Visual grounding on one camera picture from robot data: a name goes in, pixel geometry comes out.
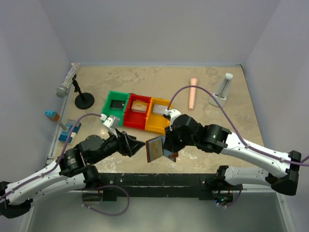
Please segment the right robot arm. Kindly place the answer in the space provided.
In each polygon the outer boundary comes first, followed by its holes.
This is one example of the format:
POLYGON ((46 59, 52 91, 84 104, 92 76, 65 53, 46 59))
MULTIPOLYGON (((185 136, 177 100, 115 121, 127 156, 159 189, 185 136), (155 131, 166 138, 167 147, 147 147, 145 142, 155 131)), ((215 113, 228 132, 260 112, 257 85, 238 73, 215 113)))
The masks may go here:
POLYGON ((244 160, 255 167, 220 167, 218 179, 232 186, 265 185, 284 195, 296 195, 301 159, 299 152, 279 152, 250 143, 227 128, 216 124, 203 126, 178 111, 165 113, 164 118, 169 120, 165 128, 165 150, 176 153, 186 146, 194 146, 206 153, 244 160))

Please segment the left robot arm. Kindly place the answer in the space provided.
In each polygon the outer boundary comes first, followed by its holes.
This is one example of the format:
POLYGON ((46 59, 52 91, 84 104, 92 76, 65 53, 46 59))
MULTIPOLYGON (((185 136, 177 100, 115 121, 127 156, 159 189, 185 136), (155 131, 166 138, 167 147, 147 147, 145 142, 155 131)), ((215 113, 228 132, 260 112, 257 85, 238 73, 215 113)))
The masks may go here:
POLYGON ((53 194, 94 189, 101 184, 95 164, 114 153, 132 157, 145 145, 126 132, 110 134, 108 139, 90 135, 68 149, 51 164, 23 180, 0 184, 0 214, 17 218, 53 194))

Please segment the brown leather card holder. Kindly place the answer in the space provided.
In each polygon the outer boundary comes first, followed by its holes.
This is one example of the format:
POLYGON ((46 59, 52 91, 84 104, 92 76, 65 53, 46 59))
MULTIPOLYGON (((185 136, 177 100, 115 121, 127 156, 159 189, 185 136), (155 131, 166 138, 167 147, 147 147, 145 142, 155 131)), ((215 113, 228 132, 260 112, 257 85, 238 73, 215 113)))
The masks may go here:
MULTIPOLYGON (((155 137, 151 140, 146 141, 146 156, 147 156, 147 162, 150 163, 160 157, 164 156, 164 149, 163 149, 163 143, 165 141, 165 136, 161 135, 158 137, 155 137)), ((172 162, 176 162, 176 159, 169 159, 172 162)))

